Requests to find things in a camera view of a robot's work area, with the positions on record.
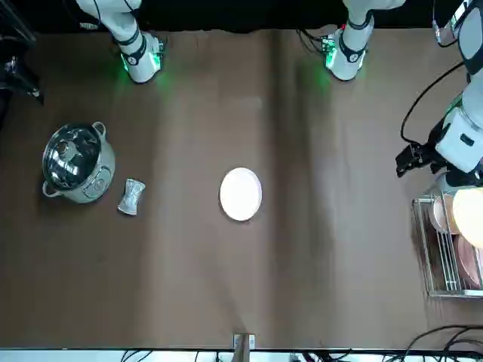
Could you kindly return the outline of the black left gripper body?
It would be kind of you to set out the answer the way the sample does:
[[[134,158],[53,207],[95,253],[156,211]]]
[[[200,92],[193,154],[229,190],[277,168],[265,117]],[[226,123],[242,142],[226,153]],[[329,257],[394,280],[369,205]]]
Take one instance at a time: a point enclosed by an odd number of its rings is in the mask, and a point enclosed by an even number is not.
[[[447,161],[436,151],[436,144],[444,136],[444,120],[441,119],[429,132],[428,139],[417,151],[416,168],[429,166],[431,173],[438,173]]]

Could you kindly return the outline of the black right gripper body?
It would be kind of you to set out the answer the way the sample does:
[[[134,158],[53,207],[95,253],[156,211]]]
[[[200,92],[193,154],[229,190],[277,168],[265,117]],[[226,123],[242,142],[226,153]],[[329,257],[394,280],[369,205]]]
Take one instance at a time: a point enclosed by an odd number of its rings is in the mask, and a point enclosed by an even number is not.
[[[42,104],[39,77],[17,56],[12,56],[1,64],[1,89],[22,91]]]

